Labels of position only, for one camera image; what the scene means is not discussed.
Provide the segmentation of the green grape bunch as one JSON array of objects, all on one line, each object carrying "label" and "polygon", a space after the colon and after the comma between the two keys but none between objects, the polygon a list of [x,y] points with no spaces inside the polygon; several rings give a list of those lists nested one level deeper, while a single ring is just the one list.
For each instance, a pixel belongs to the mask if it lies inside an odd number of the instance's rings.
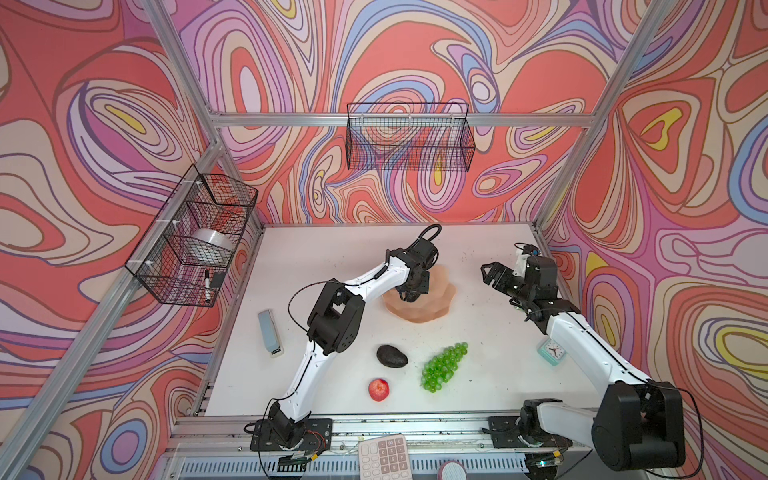
[{"label": "green grape bunch", "polygon": [[468,350],[466,342],[459,342],[445,347],[428,360],[422,369],[421,387],[430,393],[440,391],[453,378]]}]

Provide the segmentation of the red peach fruit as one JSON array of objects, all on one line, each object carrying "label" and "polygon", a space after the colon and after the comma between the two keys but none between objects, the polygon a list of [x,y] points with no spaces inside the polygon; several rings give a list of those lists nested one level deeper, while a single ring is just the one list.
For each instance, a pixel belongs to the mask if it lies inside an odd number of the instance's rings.
[{"label": "red peach fruit", "polygon": [[382,402],[390,395],[389,384],[384,379],[374,379],[368,385],[368,393],[370,398],[375,402]]}]

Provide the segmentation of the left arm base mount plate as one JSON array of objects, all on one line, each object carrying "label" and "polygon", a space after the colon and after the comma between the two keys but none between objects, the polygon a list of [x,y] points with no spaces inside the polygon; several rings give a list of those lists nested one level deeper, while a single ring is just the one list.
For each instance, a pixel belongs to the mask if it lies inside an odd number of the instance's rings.
[{"label": "left arm base mount plate", "polygon": [[250,431],[252,452],[302,451],[322,453],[332,443],[333,420],[309,417],[298,423],[280,424],[276,420],[258,420]]}]

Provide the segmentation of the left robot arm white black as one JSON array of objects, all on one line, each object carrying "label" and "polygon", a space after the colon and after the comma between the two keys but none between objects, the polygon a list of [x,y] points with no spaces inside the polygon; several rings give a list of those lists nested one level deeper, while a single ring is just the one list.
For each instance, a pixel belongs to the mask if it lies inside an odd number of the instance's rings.
[{"label": "left robot arm white black", "polygon": [[323,289],[308,315],[301,363],[285,394],[268,402],[263,420],[254,429],[259,441],[284,449],[303,441],[323,375],[357,338],[366,304],[390,290],[407,303],[428,293],[430,270],[439,258],[434,239],[441,231],[441,225],[432,224],[408,247],[388,250],[384,262],[372,270],[351,280],[332,278],[321,283]]}]

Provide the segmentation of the dark avocado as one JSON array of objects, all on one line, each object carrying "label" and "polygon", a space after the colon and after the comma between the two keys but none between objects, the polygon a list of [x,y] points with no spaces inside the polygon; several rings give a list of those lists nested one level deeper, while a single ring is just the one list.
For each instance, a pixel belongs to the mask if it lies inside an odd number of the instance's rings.
[{"label": "dark avocado", "polygon": [[377,360],[387,368],[399,369],[409,363],[408,357],[392,345],[381,345],[376,351]]}]

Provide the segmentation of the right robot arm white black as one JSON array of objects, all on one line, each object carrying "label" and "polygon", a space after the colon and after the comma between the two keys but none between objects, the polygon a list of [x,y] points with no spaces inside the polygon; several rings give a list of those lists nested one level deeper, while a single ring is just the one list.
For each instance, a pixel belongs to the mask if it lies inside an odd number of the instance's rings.
[{"label": "right robot arm white black", "polygon": [[481,273],[485,284],[508,296],[511,305],[563,348],[601,396],[595,411],[553,398],[525,401],[513,428],[519,438],[576,441],[591,448],[613,471],[676,468],[685,463],[680,390],[652,379],[621,357],[572,302],[560,297],[552,259],[527,257],[523,274],[499,262],[482,265]]}]

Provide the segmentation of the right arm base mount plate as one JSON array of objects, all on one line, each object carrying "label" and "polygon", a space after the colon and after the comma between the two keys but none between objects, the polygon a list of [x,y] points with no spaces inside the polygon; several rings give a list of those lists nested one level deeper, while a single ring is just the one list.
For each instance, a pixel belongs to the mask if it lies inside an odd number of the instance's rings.
[{"label": "right arm base mount plate", "polygon": [[545,432],[536,418],[528,415],[491,416],[481,429],[489,435],[493,447],[503,448],[551,448],[568,450],[573,442],[565,437]]}]

